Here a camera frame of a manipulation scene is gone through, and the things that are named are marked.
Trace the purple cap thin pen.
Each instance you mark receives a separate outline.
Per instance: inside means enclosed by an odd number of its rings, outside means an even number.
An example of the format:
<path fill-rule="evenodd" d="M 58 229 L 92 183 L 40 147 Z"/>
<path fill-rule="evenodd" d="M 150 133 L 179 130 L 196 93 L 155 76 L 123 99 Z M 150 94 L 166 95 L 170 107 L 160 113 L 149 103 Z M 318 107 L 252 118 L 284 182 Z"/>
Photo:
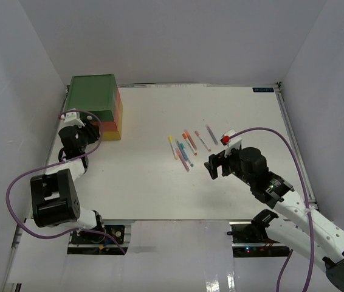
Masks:
<path fill-rule="evenodd" d="M 208 131 L 208 133 L 209 133 L 209 135 L 210 135 L 212 141 L 214 142 L 214 144 L 215 144 L 215 145 L 218 145 L 218 140 L 217 140 L 217 138 L 216 138 L 214 132 L 213 132 L 212 129 L 210 128 L 210 126 L 209 126 L 208 124 L 206 124 L 205 127 L 206 127 L 206 129 L 207 129 L 207 131 Z"/>

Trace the green top drawer box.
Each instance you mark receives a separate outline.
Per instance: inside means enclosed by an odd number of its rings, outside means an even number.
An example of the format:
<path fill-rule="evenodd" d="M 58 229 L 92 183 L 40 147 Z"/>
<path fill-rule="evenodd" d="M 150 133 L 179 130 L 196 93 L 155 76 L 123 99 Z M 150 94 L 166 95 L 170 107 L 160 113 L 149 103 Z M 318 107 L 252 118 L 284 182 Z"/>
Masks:
<path fill-rule="evenodd" d="M 95 114 L 102 122 L 115 119 L 117 83 L 114 74 L 73 76 L 65 111 L 77 109 Z"/>

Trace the yellow cap thin pen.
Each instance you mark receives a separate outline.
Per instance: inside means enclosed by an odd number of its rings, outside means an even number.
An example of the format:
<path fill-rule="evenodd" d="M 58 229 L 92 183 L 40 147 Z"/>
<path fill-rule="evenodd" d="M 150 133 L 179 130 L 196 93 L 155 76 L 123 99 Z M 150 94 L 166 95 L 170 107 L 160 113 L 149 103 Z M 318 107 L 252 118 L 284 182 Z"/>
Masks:
<path fill-rule="evenodd" d="M 172 139 L 171 136 L 168 137 L 168 141 L 169 141 L 169 144 L 170 144 L 170 147 L 171 147 L 171 151 L 172 151 L 173 157 L 174 157 L 175 160 L 177 160 L 178 156 L 177 156 L 177 154 L 175 152 L 175 149 L 174 149 L 174 146 L 173 146 L 173 139 Z"/>

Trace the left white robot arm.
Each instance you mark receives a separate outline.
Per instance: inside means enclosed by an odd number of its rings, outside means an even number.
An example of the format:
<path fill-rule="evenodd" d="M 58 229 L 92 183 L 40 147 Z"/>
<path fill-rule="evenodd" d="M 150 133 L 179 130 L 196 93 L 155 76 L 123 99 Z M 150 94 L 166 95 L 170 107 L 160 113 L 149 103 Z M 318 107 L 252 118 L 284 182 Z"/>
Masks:
<path fill-rule="evenodd" d="M 88 170 L 86 148 L 99 141 L 99 127 L 85 122 L 83 126 L 66 126 L 58 135 L 63 146 L 58 154 L 61 164 L 30 179 L 35 224 L 40 228 L 63 225 L 85 229 L 91 242 L 101 242 L 106 235 L 103 220 L 97 211 L 80 206 L 74 184 Z"/>

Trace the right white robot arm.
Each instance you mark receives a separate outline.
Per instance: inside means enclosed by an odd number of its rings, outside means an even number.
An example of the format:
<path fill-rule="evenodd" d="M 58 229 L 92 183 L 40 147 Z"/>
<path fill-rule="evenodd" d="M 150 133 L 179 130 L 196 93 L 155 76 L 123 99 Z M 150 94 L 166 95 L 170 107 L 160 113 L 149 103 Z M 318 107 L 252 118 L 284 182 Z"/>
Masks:
<path fill-rule="evenodd" d="M 312 257 L 328 280 L 344 291 L 344 230 L 318 210 L 306 207 L 293 186 L 269 170 L 259 149 L 226 149 L 210 155 L 204 166 L 212 179 L 218 177 L 218 168 L 223 176 L 236 176 L 250 187 L 258 201 L 268 206 L 252 221 L 256 241 L 272 239 Z"/>

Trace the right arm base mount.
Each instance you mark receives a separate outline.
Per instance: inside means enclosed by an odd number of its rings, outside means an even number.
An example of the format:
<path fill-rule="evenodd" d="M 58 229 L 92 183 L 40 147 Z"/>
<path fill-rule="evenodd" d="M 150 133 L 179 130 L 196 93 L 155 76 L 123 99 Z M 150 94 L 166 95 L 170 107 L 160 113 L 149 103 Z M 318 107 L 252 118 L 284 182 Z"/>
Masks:
<path fill-rule="evenodd" d="M 251 221 L 230 223 L 227 235 L 232 240 L 234 258 L 287 257 L 290 249 L 266 232 L 269 223 L 278 218 L 275 212 L 264 209 Z"/>

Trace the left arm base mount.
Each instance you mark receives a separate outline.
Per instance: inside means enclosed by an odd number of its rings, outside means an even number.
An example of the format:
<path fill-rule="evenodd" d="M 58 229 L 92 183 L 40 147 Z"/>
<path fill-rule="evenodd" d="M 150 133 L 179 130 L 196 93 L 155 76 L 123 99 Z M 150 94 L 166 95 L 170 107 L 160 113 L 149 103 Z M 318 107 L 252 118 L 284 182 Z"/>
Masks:
<path fill-rule="evenodd" d="M 90 232 L 72 232 L 69 238 L 67 254 L 87 256 L 122 256 L 128 250 L 128 240 L 125 238 L 126 226 L 121 224 L 106 224 L 104 231 L 107 235 Z"/>

